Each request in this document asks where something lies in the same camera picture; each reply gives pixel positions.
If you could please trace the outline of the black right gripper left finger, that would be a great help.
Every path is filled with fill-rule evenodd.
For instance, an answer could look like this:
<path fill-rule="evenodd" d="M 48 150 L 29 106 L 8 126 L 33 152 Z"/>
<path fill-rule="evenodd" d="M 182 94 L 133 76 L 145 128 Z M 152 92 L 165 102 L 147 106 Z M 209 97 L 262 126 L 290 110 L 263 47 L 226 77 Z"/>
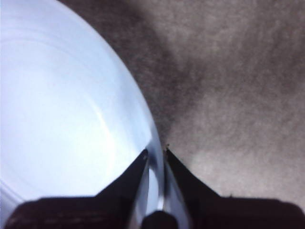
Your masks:
<path fill-rule="evenodd" d="M 41 198 L 20 204 L 7 220 L 9 229 L 123 229 L 130 216 L 148 151 L 93 197 Z"/>

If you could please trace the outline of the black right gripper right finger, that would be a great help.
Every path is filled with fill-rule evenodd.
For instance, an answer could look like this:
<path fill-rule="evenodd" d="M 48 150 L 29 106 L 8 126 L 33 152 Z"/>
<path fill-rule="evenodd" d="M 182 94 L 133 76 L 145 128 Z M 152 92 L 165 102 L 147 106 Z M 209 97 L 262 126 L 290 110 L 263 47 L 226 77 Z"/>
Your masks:
<path fill-rule="evenodd" d="M 267 198 L 222 197 L 193 175 L 169 150 L 166 160 L 195 229 L 303 229 L 295 204 Z"/>

